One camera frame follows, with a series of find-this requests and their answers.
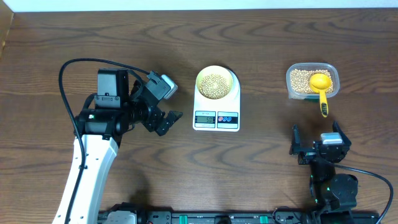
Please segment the scale control panel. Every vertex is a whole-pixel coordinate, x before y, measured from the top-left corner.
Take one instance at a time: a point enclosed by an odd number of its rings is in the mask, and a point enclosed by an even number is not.
[[[237,129],[239,122],[238,119],[238,112],[196,111],[195,127]]]

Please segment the yellow bowl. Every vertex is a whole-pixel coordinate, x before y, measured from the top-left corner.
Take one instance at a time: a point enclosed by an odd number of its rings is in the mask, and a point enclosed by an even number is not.
[[[199,72],[199,74],[197,76],[197,82],[196,82],[196,86],[197,86],[198,90],[199,90],[199,86],[200,86],[201,82],[203,81],[203,79],[205,77],[211,75],[211,74],[221,75],[223,78],[226,79],[226,82],[227,82],[227,85],[228,85],[228,93],[225,94],[225,96],[223,96],[223,97],[221,97],[219,99],[222,99],[222,98],[226,97],[232,90],[232,86],[234,84],[234,80],[232,78],[231,72],[228,69],[223,68],[221,66],[212,65],[212,66],[209,66],[209,67],[206,67],[206,68],[202,69],[202,71]]]

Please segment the spoon handle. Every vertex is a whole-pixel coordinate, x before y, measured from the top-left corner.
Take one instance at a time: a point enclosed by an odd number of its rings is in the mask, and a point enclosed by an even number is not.
[[[319,91],[319,104],[321,107],[322,116],[326,118],[329,114],[328,101],[326,100],[326,90]]]

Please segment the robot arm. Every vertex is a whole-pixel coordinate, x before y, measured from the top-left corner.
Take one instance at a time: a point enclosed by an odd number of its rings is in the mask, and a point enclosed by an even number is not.
[[[129,94],[128,73],[137,80]],[[177,85],[166,75],[147,73],[146,83],[132,70],[100,69],[98,71],[98,93],[90,95],[80,114],[75,118],[82,136],[85,155],[81,154],[79,139],[75,139],[72,167],[65,191],[53,223],[96,223],[102,194],[111,164],[118,153],[122,135],[142,123],[148,131],[163,136],[182,116],[170,111],[165,117],[157,104],[168,99]],[[89,105],[95,100],[95,108]],[[85,167],[73,198],[76,180]]]

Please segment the bowl of chickpeas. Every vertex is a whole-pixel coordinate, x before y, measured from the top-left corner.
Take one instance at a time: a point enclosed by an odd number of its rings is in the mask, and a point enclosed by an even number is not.
[[[204,97],[218,100],[230,93],[233,87],[233,78],[228,69],[212,65],[199,72],[196,85]]]
[[[310,88],[310,78],[316,73],[325,74],[331,79],[331,85],[326,91],[326,97],[337,94],[340,89],[340,80],[336,68],[328,63],[296,63],[286,72],[286,84],[289,98],[319,99],[319,94]]]

